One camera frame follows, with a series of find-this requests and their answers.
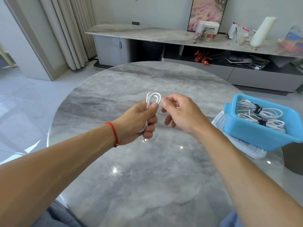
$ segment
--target grey drawer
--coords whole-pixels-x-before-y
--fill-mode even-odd
[[[303,83],[303,75],[234,68],[227,82],[248,87],[294,92]]]
[[[202,63],[195,63],[195,62],[190,62],[190,61],[180,61],[180,60],[173,60],[173,59],[166,59],[164,60],[165,62],[172,62],[172,63],[177,63],[177,64],[184,64],[188,65],[194,68],[199,68],[202,69],[203,71],[209,72],[215,76],[220,77],[223,80],[227,80],[228,77],[230,76],[231,72],[233,71],[233,67],[226,67],[226,66],[221,66],[221,65],[207,65],[205,66]]]

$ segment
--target coiled white cable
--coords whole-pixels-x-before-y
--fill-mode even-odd
[[[161,102],[161,95],[158,92],[149,92],[149,93],[147,93],[147,96],[146,96],[146,108],[149,107],[152,97],[156,97],[156,102],[155,103],[159,104]],[[146,121],[145,126],[142,129],[142,131],[144,131],[144,129],[146,127],[147,127],[147,121]]]
[[[236,114],[238,117],[255,123],[260,123],[260,120],[266,119],[265,126],[285,133],[285,129],[283,128],[285,122],[277,119],[283,115],[281,110],[276,108],[263,108],[259,114],[255,114],[256,109],[257,106],[248,100],[237,101]]]

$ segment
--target framed picture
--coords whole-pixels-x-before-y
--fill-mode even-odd
[[[221,24],[226,2],[227,0],[193,0],[187,31],[195,32],[201,20]]]

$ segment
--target blue plastic bin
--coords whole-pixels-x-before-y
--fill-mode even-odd
[[[285,122],[284,129],[286,133],[284,134],[269,127],[239,118],[236,115],[235,110],[237,101],[242,99],[247,99],[252,103],[256,103],[262,108],[277,108],[283,111],[283,115],[279,120]],[[224,124],[225,133],[264,150],[274,151],[291,142],[303,143],[303,124],[301,116],[298,112],[289,107],[244,94],[236,94],[232,103],[225,103],[224,114],[227,115]]]

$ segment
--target marble tabletop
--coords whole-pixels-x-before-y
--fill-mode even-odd
[[[49,145],[122,115],[149,91],[191,97],[212,120],[240,91],[203,70],[168,62],[137,62],[99,72],[76,87],[59,106]],[[152,139],[138,138],[111,149],[61,194],[88,227],[218,226],[232,202],[203,146],[180,129],[164,125]],[[254,162],[283,186],[281,152]]]
[[[89,29],[86,33],[142,41],[163,42],[168,44],[190,45],[248,53],[303,58],[302,53],[288,52],[280,48],[279,44],[276,43],[276,39],[267,41],[259,48],[254,48],[249,45],[249,42],[239,46],[230,45],[231,40],[227,35],[218,34],[211,42],[198,42],[194,44],[194,32],[127,24],[98,24]]]

